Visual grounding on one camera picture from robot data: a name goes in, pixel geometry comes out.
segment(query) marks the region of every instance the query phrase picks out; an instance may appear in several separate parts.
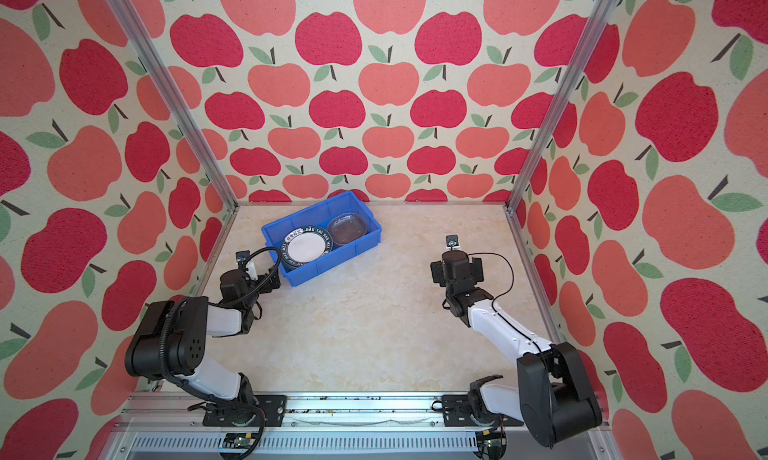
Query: beige table surface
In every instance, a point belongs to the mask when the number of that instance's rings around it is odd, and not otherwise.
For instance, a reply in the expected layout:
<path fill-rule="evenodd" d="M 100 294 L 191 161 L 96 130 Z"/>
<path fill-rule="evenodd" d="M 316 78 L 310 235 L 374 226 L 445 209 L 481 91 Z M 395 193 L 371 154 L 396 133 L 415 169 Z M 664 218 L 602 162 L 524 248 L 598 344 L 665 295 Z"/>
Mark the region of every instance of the beige table surface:
<path fill-rule="evenodd" d="M 236 268 L 236 251 L 264 246 L 262 225 L 301 206 L 243 206 L 204 295 L 221 298 L 219 275 Z M 499 299 L 524 325 L 546 337 L 500 205 L 371 205 L 382 242 L 331 271 L 261 296 L 264 317 L 250 333 L 209 338 L 206 356 L 245 373 L 255 391 L 452 391 L 494 373 L 515 378 L 514 366 L 480 333 L 441 308 L 444 289 L 429 263 L 440 259 L 445 236 L 457 234 L 466 252 L 497 252 L 512 263 L 512 292 Z M 264 273 L 271 262 L 260 255 Z M 484 256 L 493 295 L 506 291 L 509 267 Z"/>

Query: blue plastic bin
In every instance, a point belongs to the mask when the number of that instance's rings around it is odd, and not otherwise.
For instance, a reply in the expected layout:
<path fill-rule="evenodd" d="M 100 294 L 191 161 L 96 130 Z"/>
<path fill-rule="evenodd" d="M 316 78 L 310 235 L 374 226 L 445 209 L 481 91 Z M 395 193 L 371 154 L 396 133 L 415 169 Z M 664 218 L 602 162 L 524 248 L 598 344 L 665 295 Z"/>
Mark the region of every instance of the blue plastic bin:
<path fill-rule="evenodd" d="M 266 245 L 269 247 L 280 247 L 283 244 L 283 238 L 293 230 L 305 225 L 328 228 L 331 220 L 347 212 L 354 212 L 365 218 L 368 222 L 368 233 L 356 241 L 342 247 L 336 247 L 331 253 L 325 254 L 319 259 L 292 271 L 286 271 L 285 266 L 281 262 L 280 273 L 283 273 L 283 277 L 288 280 L 288 283 L 294 287 L 300 285 L 310 278 L 317 277 L 321 273 L 331 270 L 336 265 L 374 248 L 382 241 L 382 226 L 373 217 L 373 213 L 371 213 L 368 206 L 362 203 L 354 193 L 347 191 L 326 199 L 319 204 L 304 208 L 288 217 L 264 225 L 261 228 L 266 239 Z M 276 252 L 270 251 L 270 255 L 272 255 L 273 261 L 277 260 Z"/>

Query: apple stem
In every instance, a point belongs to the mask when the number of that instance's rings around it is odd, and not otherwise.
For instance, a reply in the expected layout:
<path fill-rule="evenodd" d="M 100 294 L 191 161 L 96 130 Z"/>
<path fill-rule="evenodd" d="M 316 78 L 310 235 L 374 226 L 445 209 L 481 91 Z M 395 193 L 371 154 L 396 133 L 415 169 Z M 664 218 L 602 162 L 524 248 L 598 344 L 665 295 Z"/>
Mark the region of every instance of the apple stem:
<path fill-rule="evenodd" d="M 14 322 L 11 322 L 11 332 L 15 333 L 20 337 L 24 337 L 25 339 L 32 338 L 32 335 L 26 333 L 23 329 L 19 328 L 18 325 L 16 325 Z"/>
<path fill-rule="evenodd" d="M 118 104 L 114 104 L 114 108 L 118 110 L 118 113 L 120 114 L 120 117 L 122 117 L 125 120 L 128 120 L 128 117 L 125 115 L 125 112 L 120 110 L 120 107 L 118 107 Z"/>
<path fill-rule="evenodd" d="M 648 151 L 650 150 L 651 147 L 653 147 L 653 146 L 652 145 L 648 145 L 648 147 L 646 147 L 645 150 L 640 152 L 640 154 L 637 157 L 635 157 L 635 160 L 641 160 L 643 157 L 645 157 L 645 155 L 648 154 Z"/>
<path fill-rule="evenodd" d="M 711 63 L 711 62 L 716 62 L 716 61 L 718 61 L 718 60 L 722 59 L 722 58 L 723 58 L 723 56 L 726 54 L 726 52 L 728 52 L 728 50 L 729 50 L 731 47 L 733 47 L 733 46 L 734 46 L 734 43 L 736 43 L 736 41 L 739 39 L 739 37 L 741 37 L 741 34 L 740 34 L 740 33 L 737 33 L 737 34 L 735 35 L 735 37 L 734 37 L 733 39 L 731 39 L 731 40 L 730 40 L 730 42 L 729 42 L 729 43 L 727 43 L 727 44 L 725 45 L 725 47 L 723 48 L 723 50 L 721 50 L 721 51 L 720 51 L 720 53 L 718 53 L 718 54 L 715 56 L 715 58 L 714 58 L 714 59 L 712 59 L 712 60 L 710 61 L 710 63 Z"/>
<path fill-rule="evenodd" d="M 14 212 L 16 215 L 29 215 L 29 212 L 26 212 L 26 211 L 22 210 L 21 208 L 19 208 L 19 207 L 16 207 L 16 206 L 15 206 L 14 204 L 12 204 L 11 202 L 8 202 L 8 201 L 4 201 L 4 200 L 0 200 L 0 204 L 3 204 L 4 206 L 6 206 L 6 207 L 8 207 L 9 209 L 13 210 L 13 212 Z"/>
<path fill-rule="evenodd" d="M 621 82 L 621 87 L 619 87 L 619 91 L 616 92 L 616 96 L 614 97 L 614 104 L 617 100 L 619 100 L 619 95 L 621 95 L 621 91 L 624 90 L 624 83 Z"/>
<path fill-rule="evenodd" d="M 641 250 L 637 257 L 634 258 L 632 261 L 632 265 L 635 265 L 640 261 L 641 258 L 645 257 L 645 249 Z"/>
<path fill-rule="evenodd" d="M 62 25 L 62 23 L 58 21 L 58 19 L 56 18 L 56 16 L 55 16 L 55 15 L 53 15 L 53 13 L 51 12 L 51 10 L 48 8 L 48 6 L 47 6 L 47 5 L 45 5 L 45 3 L 40 3 L 40 5 L 42 5 L 42 6 L 43 6 L 43 9 L 45 9 L 45 12 L 47 12 L 47 13 L 48 13 L 48 14 L 51 16 L 51 18 L 53 19 L 53 22 L 54 22 L 54 24 L 56 24 L 56 25 L 57 25 L 57 26 L 59 26 L 59 27 L 62 27 L 62 28 L 64 28 L 64 26 Z"/>
<path fill-rule="evenodd" d="M 69 142 L 69 139 L 67 139 L 67 136 L 64 135 L 63 130 L 60 129 L 58 124 L 56 123 L 56 119 L 51 119 L 51 120 L 53 120 L 51 125 L 53 126 L 54 130 L 56 131 L 56 133 L 58 133 L 62 137 L 62 139 L 64 139 L 65 142 Z"/>
<path fill-rule="evenodd" d="M 661 343 L 661 346 L 667 350 L 674 349 L 676 346 L 681 346 L 681 345 L 683 345 L 683 343 L 680 340 L 675 340 L 674 342 L 669 342 L 669 343 Z"/>
<path fill-rule="evenodd" d="M 723 180 L 721 180 L 721 181 L 720 181 L 720 183 L 719 183 L 719 184 L 717 184 L 717 187 L 715 187 L 715 189 L 712 191 L 712 193 L 711 193 L 711 194 L 709 194 L 709 195 L 706 197 L 706 199 L 707 199 L 707 200 L 712 200 L 713 198 L 715 198 L 715 196 L 716 196 L 717 194 L 719 194 L 719 193 L 720 193 L 720 191 L 721 191 L 721 190 L 723 190 L 723 189 L 725 188 L 725 186 L 726 186 L 726 185 L 728 185 L 728 176 L 727 176 L 727 175 L 726 175 L 725 177 L 723 177 Z"/>

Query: patterned fabric wall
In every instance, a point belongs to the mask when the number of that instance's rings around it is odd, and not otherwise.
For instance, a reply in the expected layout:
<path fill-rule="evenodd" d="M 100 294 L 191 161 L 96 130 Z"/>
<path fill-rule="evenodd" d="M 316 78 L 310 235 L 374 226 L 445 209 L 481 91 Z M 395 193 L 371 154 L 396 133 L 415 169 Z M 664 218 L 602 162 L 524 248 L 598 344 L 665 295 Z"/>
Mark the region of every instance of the patterned fabric wall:
<path fill-rule="evenodd" d="M 144 303 L 190 292 L 224 212 L 104 0 L 0 4 L 0 458 L 93 460 Z"/>
<path fill-rule="evenodd" d="M 138 8 L 241 201 L 505 200 L 594 3 L 164 1 Z"/>
<path fill-rule="evenodd" d="M 517 209 L 626 460 L 768 455 L 766 19 L 622 0 Z"/>

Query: apple print wallpaper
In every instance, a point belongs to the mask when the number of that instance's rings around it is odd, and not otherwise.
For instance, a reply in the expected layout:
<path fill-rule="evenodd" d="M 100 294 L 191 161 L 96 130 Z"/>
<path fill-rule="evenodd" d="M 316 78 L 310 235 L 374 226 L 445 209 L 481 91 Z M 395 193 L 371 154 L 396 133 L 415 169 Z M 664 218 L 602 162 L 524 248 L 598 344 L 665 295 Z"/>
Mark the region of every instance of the apple print wallpaper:
<path fill-rule="evenodd" d="M 160 0 L 142 1 L 164 32 Z M 104 0 L 0 0 L 3 460 L 98 456 L 137 386 L 123 359 L 144 303 L 191 291 L 224 220 L 107 14 Z"/>
<path fill-rule="evenodd" d="M 134 0 L 145 23 L 168 26 L 148 30 L 174 78 L 200 85 L 190 112 L 221 145 L 243 203 L 344 190 L 365 201 L 506 200 L 594 4 L 163 2 L 159 19 L 150 0 Z M 618 46 L 613 29 L 590 79 L 607 75 Z M 146 82 L 142 106 L 167 119 Z M 558 143 L 575 129 L 570 106 Z"/>
<path fill-rule="evenodd" d="M 517 206 L 626 459 L 768 458 L 766 9 L 622 0 Z"/>

